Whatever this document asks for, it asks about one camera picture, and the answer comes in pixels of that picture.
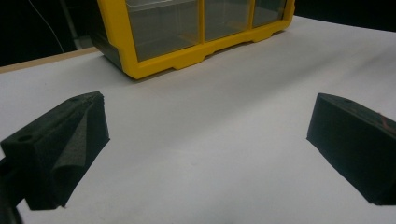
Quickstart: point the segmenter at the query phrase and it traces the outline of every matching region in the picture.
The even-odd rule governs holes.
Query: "black wall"
[[[58,36],[65,52],[75,50],[63,10],[57,0],[31,0]],[[62,53],[50,28],[27,0],[2,1],[0,6],[0,66]]]
[[[396,32],[390,0],[296,0],[295,6],[297,16]]]

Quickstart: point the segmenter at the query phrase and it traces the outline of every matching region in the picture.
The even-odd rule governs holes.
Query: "yellow storage bin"
[[[294,0],[91,0],[93,44],[139,79],[288,27]]]

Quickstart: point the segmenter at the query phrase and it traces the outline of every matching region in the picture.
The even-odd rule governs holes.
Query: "white table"
[[[396,34],[295,17],[268,40],[134,81],[100,53],[0,75],[0,139],[105,96],[111,141],[67,208],[34,223],[395,223],[305,140],[318,92],[396,119]]]

